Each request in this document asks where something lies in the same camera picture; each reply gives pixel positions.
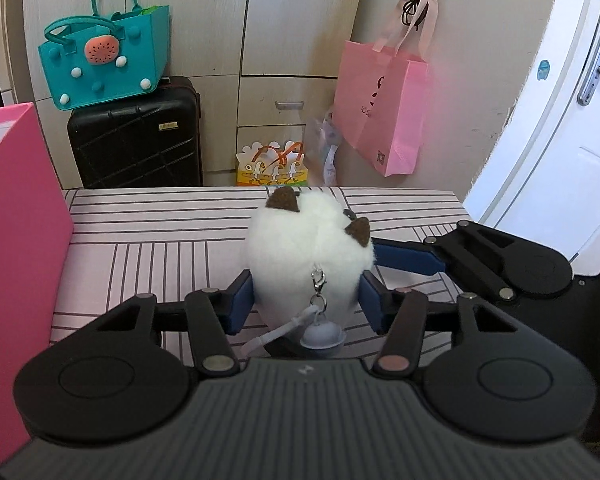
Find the white round plush toy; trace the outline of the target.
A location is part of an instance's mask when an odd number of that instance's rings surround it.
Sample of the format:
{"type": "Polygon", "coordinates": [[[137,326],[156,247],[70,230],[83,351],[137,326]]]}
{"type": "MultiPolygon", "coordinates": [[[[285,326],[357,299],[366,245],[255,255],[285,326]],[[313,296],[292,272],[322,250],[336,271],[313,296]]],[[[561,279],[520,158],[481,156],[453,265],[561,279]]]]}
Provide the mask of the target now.
{"type": "Polygon", "coordinates": [[[242,355],[281,342],[302,358],[331,358],[375,263],[370,220],[326,192],[281,186],[251,218],[246,263],[268,332],[246,342],[242,355]]]}

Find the yellow cartoon gift bag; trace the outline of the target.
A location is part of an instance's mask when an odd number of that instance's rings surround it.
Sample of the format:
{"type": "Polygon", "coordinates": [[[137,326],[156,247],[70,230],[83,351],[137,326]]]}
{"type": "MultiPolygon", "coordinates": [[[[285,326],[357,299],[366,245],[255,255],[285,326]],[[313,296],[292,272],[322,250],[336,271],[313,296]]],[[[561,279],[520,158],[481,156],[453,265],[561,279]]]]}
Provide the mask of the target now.
{"type": "Polygon", "coordinates": [[[304,159],[304,146],[299,141],[280,145],[253,142],[236,154],[238,186],[305,186],[309,169],[304,159]]]}

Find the white door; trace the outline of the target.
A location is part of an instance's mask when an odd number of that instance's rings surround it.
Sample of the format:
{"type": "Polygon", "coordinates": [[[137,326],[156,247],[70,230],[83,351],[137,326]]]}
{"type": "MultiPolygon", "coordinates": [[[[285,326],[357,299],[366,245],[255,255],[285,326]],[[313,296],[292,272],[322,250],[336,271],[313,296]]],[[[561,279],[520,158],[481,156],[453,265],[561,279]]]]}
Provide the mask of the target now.
{"type": "Polygon", "coordinates": [[[600,273],[600,83],[577,102],[600,0],[554,0],[521,94],[464,207],[485,226],[600,273]]]}

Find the striped pink bed sheet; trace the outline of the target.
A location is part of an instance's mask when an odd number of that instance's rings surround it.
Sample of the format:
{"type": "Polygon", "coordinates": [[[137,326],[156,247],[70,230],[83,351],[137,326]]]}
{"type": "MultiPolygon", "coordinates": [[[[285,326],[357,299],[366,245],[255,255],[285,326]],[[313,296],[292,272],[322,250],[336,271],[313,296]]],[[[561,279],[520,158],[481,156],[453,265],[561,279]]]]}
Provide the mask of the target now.
{"type": "MultiPolygon", "coordinates": [[[[320,188],[370,219],[373,236],[418,240],[446,234],[469,214],[452,192],[409,188],[320,188]]],[[[224,289],[244,265],[249,220],[270,188],[130,188],[71,190],[65,200],[73,236],[57,295],[50,344],[56,344],[138,292],[161,302],[193,290],[224,289]]],[[[445,274],[432,278],[382,266],[388,288],[413,287],[451,302],[460,289],[445,274]]],[[[338,358],[370,361],[382,346],[360,308],[346,328],[338,358]]]]}

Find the translucent plastic bag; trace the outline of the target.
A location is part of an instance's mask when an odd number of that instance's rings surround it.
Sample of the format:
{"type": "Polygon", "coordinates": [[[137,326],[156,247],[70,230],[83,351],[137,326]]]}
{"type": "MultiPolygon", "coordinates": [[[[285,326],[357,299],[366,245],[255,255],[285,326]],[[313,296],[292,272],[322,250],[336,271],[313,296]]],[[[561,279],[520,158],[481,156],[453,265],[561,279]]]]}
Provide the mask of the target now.
{"type": "Polygon", "coordinates": [[[322,119],[308,121],[304,128],[303,144],[311,184],[337,184],[336,155],[341,143],[342,135],[332,122],[332,110],[322,119]]]}

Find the pink paper shopping bag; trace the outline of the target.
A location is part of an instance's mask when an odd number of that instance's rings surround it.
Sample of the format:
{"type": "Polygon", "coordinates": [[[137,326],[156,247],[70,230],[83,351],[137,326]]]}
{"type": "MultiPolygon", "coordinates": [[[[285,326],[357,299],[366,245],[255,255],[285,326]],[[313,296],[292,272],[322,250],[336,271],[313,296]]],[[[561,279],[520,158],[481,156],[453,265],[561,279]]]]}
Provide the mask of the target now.
{"type": "Polygon", "coordinates": [[[416,167],[427,110],[425,56],[434,38],[438,0],[418,0],[410,24],[400,0],[371,44],[344,44],[332,122],[355,151],[384,177],[407,176],[416,167]]]}

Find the black suitcase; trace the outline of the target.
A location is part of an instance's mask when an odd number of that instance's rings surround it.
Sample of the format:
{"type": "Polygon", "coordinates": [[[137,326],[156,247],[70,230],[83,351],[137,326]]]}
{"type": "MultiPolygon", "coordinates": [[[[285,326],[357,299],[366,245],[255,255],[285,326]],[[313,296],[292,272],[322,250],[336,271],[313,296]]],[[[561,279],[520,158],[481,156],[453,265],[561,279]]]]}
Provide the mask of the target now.
{"type": "Polygon", "coordinates": [[[201,186],[201,99],[164,77],[142,96],[78,108],[67,130],[84,188],[201,186]]]}

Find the pink storage box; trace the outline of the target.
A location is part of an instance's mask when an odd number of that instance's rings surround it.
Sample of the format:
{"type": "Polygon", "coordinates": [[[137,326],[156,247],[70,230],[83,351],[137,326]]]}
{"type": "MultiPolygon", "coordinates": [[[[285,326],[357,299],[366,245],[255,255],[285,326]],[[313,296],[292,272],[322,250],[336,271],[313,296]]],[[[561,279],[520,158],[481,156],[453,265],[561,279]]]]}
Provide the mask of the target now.
{"type": "Polygon", "coordinates": [[[50,342],[73,223],[33,104],[0,108],[0,463],[27,441],[15,377],[50,342]]]}

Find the white wardrobe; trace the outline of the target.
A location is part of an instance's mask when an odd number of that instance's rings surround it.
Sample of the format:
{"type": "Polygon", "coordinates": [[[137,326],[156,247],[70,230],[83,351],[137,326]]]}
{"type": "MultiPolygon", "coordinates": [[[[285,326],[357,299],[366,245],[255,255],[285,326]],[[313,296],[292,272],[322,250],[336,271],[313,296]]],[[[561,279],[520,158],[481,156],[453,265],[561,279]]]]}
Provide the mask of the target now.
{"type": "Polygon", "coordinates": [[[236,152],[253,141],[297,139],[302,127],[332,105],[343,45],[360,0],[2,0],[12,4],[12,76],[30,84],[60,183],[81,179],[67,133],[69,115],[54,105],[38,46],[47,24],[129,9],[133,1],[171,9],[168,70],[192,81],[202,97],[204,172],[224,183],[236,152]]]}

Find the teal felt tote bag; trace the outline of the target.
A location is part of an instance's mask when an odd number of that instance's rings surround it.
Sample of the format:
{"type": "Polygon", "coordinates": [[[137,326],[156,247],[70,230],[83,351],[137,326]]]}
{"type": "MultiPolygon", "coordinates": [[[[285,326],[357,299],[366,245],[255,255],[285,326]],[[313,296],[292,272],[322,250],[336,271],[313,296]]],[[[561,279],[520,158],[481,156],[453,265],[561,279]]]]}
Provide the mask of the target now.
{"type": "Polygon", "coordinates": [[[75,110],[157,89],[170,55],[170,8],[132,0],[126,13],[51,22],[38,46],[50,97],[58,110],[75,110]]]}

